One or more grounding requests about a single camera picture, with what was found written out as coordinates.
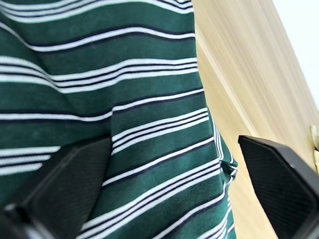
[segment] wood grain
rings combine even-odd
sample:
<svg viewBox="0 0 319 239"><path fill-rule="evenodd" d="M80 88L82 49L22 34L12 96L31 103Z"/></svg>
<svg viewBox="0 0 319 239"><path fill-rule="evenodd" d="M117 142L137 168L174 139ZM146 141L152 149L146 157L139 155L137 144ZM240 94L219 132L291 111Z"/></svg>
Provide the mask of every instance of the wood grain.
<svg viewBox="0 0 319 239"><path fill-rule="evenodd" d="M238 135L291 147L315 168L318 112L271 0L193 0L208 106L240 164L230 197L239 239L277 238L254 194Z"/></svg>

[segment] green striped shirt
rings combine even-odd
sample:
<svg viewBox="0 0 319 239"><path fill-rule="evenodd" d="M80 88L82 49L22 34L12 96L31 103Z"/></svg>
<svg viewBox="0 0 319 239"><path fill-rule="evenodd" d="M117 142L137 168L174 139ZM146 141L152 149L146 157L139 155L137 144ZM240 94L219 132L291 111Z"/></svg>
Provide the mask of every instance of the green striped shirt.
<svg viewBox="0 0 319 239"><path fill-rule="evenodd" d="M0 205L61 146L112 155L77 239L234 239L237 163L207 109L190 0L0 0Z"/></svg>

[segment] navy stripe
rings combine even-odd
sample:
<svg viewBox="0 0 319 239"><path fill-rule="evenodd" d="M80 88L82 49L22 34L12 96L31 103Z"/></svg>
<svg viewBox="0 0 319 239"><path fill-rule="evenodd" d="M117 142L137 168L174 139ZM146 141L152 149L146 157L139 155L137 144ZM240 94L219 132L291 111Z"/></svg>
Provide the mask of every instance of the navy stripe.
<svg viewBox="0 0 319 239"><path fill-rule="evenodd" d="M81 231L81 234L85 233L86 231L91 230L92 228L98 227L99 225L102 225L102 224L104 224L104 223L106 223L106 222L108 222L108 221L110 221L110 220L112 220L112 219L114 219L114 218L116 218L116 217L122 215L122 214L124 214L125 212L127 212L128 210L130 210L132 207L134 207L136 204L138 204L138 203L140 203L140 202L143 202L143 201L146 200L147 198L149 198L149 197L151 197L152 195L154 195L154 194L156 194L156 193L158 193L158 192L160 192L160 191L162 191L162 190L164 190L164 189L170 187L171 185L176 184L176 183L179 182L179 181L182 181L182 180L184 180L184 179L186 179L186 178L189 178L189 177L191 177L191 176L194 175L194 174L200 173L200 172L202 172L202 171L204 171L204 170L207 170L208 168L211 168L211 167L213 167L213 166L215 166L215 165L218 165L218 164L219 164L219 163L216 163L216 164L214 164L214 165L209 165L208 167L206 167L206 168L204 168L204 169L202 169L202 170L200 170L200 171L194 172L194 173L192 173L192 174L190 174L190 175L187 175L187 176L184 177L184 178L181 178L181 179L179 179L179 180L177 180L177 181L175 181L175 182L172 182L172 183L168 184L168 185L165 186L164 188L161 188L161 189L159 189L159 190L153 192L152 194L148 195L147 197L143 198L141 201L136 202L134 205L130 206L130 207L129 207L127 210L125 210L124 212L118 213L117 215L115 215L115 216L113 216L113 217L111 217L111 218L109 218L109 219L106 219L106 220L104 220L104 221L102 221L102 222L100 222L100 223L98 223L98 224L96 224L96 225L94 225L94 226L91 226L91 227L89 227L89 228L86 228L85 230ZM194 180L196 180L196 179L198 179L198 178L204 177L205 175L210 174L210 173L215 172L215 171L218 171L218 170L219 170L218 168L217 168L217 169L210 170L210 171L208 171L208 172L206 172L206 173L204 173L204 174L202 174L202 175L200 175L200 176L197 176L197 177L195 177L195 178L193 178L193 179L191 179L191 180L188 180L188 181L186 181L186 182L184 182L184 183L182 183L182 184L180 184L180 185L178 185L178 186L173 187L172 189L170 189L170 190L167 191L166 193L164 193L164 194L162 194L162 195L159 195L159 196L157 196L156 198L152 199L151 201L147 202L146 204L144 204L144 205L138 207L138 208L135 209L133 212L129 213L129 214L126 215L124 218L122 218L121 221L124 220L125 218L129 217L131 214L135 213L135 212L138 211L139 209L141 209L141 208L145 207L146 205L152 203L152 202L155 201L156 199L161 198L161 197L163 197L164 195L170 193L171 191L175 190L176 188L182 187L183 185L185 185L185 184L187 184L187 183L189 183L189 182L191 182L191 181L194 181ZM113 224L109 225L107 228L102 229L102 230L98 231L97 233L95 233L95 234L93 234L93 235L91 235L91 236L86 237L85 239L88 239L88 238L91 238L91 237L93 237L93 236L96 236L96 235L100 234L101 232L107 230L108 228L112 227L113 225L115 225L115 224L117 224L117 223L118 223L118 222L113 223Z"/></svg>
<svg viewBox="0 0 319 239"><path fill-rule="evenodd" d="M125 137L127 137L127 136L129 136L129 135L131 135L131 134L135 134L135 133L138 133L138 132L147 130L147 129L151 129L151 128L158 127L158 126L162 126L162 125L166 125L166 124L177 123L177 122L180 122L180 121L183 121L183 120L187 120L187 119L196 117L196 116L198 116L198 115L202 115L202 114L204 114L204 113L206 113L206 112L197 113L197 114L195 114L195 115L193 115L193 116L189 116L189 117L186 117L186 118L183 118L183 119L178 119L178 120L174 120L174 121L170 121L170 122L165 122L165 123L161 123L161 124L156 124L156 125L153 125L153 126L149 126L149 127L147 127L147 128L142 128L142 129L140 129L140 130L138 130L138 131L134 131L134 132L131 132L131 133L129 133L129 134L123 135L122 137L120 137L120 138L118 138L117 140L113 141L113 143L116 143L117 141L119 141L119 140L121 140L121 139L123 139L123 138L125 138ZM198 118L198 119L192 120L192 121L190 121L190 122L194 122L194 121L199 120L199 119L202 119L202 118L204 118L204 117L208 117L208 115L205 115L205 116L200 117L200 118ZM150 132L150 133L159 132L159 131L162 131L162 130L168 129L168 128L178 127L178 126L180 126L180 125L184 125L184 124L187 124L187 123L190 123L190 122L186 122L186 123L179 124L179 125L175 125L175 126L171 126L171 127L162 128L162 129L159 129L159 130ZM126 143L127 141L133 140L133 139L138 138L138 137L142 137L143 135L147 135L147 134L150 134L150 133L141 134L141 135L136 136L136 137L134 137L134 138L125 140L122 144Z"/></svg>
<svg viewBox="0 0 319 239"><path fill-rule="evenodd" d="M157 159L159 159L159 158L165 157L166 155L169 155L169 154L171 154L171 153L174 153L174 152L183 150L183 149L185 149L185 148L188 148L188 147L190 147L190 146L192 146L192 145L194 145L194 144L200 143L200 142L205 141L205 140L210 139L210 138L211 138L211 136L210 136L210 137L207 137L207 138L204 138L204 139L201 139L201 140L198 140L198 141L196 141L196 142L194 142L194 143L192 143L192 144L189 144L189 145L187 145L187 146L185 146L185 147L180 147L180 148L178 148L178 149L176 149L176 150L173 150L173 151L170 151L170 152L168 152L168 153L162 154L161 156L158 156L158 157L153 158L153 159L151 159L151 160L149 160L149 161L146 161L146 162L144 162L143 164L134 165L134 167L129 167L129 168L127 168L125 171L123 170L123 171L119 172L119 173L116 174L116 175L108 176L107 178L104 179L104 181L107 181L108 179L114 178L114 177L116 177L116 176L118 176L118 175L121 175L121 174L123 174L123 173L125 173L125 172L131 171L131 170L133 170L133 169L135 169L135 168L142 167L143 165L146 165L146 164L148 164L148 163L151 163L151 162L153 162L153 161L155 161L155 160L157 160ZM212 143L214 143L214 140L212 140L212 141L210 141L210 142L208 142L208 143L206 143L206 144L197 146L197 147L195 147L195 148L193 148L192 150L189 150L189 151L187 151L187 152L184 152L184 153L181 153L181 154L179 154L179 155L170 157L170 158L168 158L168 159L166 159L166 160L163 160L163 161L159 162L159 163L156 164L156 165L153 165L153 166L151 166L151 167L148 167L147 169L144 169L144 170L139 171L139 172L137 172L137 173L135 173L135 174L129 175L129 176L125 177L125 178L121 178L121 179L119 179L119 180L117 180L117 181L111 182L111 183L109 183L109 184L107 184L107 185L105 185L105 186L103 186L103 187L107 187L107 186L109 186L109 185L111 185L111 184L120 183L120 182L123 182L123 181L125 181L125 180L127 180L127 179L131 179L131 178L133 178L133 177L139 176L139 175L141 175L141 174L143 174L143 173L145 173L145 172L148 172L149 170L151 170L151 169L153 169L153 168L155 168L155 167L157 167L157 166L162 165L163 163L166 163L166 162L172 161L173 159L177 159L177 158L180 158L180 157L182 157L182 156L185 156L185 155L187 155L187 154L189 154L189 153L192 153L192 152L194 152L194 151L196 151L196 150L198 150L198 149L204 148L204 147L206 147L206 146L208 146L208 145L210 145L210 144L212 144Z"/></svg>

